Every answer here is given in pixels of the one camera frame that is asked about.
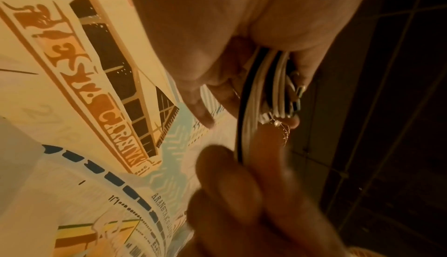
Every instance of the dark background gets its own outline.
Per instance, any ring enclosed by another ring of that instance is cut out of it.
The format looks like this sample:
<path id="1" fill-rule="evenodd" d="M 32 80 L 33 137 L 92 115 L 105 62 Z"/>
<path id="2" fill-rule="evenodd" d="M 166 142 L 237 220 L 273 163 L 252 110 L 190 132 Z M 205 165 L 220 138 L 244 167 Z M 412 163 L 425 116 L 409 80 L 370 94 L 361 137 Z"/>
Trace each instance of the dark background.
<path id="1" fill-rule="evenodd" d="M 306 91 L 291 163 L 349 246 L 447 256 L 447 0 L 364 0 Z"/>

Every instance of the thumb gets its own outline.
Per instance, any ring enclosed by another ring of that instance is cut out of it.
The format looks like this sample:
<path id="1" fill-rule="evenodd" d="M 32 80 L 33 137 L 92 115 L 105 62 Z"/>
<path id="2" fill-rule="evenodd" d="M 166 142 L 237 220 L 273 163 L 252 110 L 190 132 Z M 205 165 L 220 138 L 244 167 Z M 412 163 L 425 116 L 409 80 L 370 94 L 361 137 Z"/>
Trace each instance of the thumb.
<path id="1" fill-rule="evenodd" d="M 267 217 L 308 256 L 347 256 L 335 229 L 287 167 L 283 144 L 280 129 L 263 125 L 250 146 L 249 167 L 261 187 Z"/>

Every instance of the hand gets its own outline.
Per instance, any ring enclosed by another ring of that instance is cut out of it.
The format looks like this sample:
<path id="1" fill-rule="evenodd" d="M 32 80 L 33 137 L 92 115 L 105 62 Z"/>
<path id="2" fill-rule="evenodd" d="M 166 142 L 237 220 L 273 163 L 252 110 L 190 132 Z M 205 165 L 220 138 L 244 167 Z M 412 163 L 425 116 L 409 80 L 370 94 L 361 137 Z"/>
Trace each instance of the hand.
<path id="1" fill-rule="evenodd" d="M 200 87 L 237 116 L 243 65 L 256 45 L 291 51 L 296 84 L 308 86 L 361 0 L 133 0 L 150 43 L 184 103 L 206 127 L 214 120 Z M 291 125 L 298 125 L 296 120 Z"/>
<path id="2" fill-rule="evenodd" d="M 345 257 L 331 224 L 287 168 L 281 131 L 263 125 L 243 167 L 230 150 L 210 146 L 199 156 L 202 189 L 188 206 L 194 237 L 179 257 Z"/>

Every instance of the barcode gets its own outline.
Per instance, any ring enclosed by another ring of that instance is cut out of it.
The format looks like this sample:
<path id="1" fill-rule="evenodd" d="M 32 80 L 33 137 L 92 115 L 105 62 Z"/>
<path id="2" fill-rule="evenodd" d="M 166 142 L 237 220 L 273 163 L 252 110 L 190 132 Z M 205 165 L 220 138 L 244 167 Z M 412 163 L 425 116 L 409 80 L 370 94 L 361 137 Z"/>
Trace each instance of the barcode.
<path id="1" fill-rule="evenodd" d="M 135 245 L 135 247 L 130 251 L 130 255 L 132 257 L 138 257 L 141 253 L 141 249 L 138 248 L 138 246 Z"/>

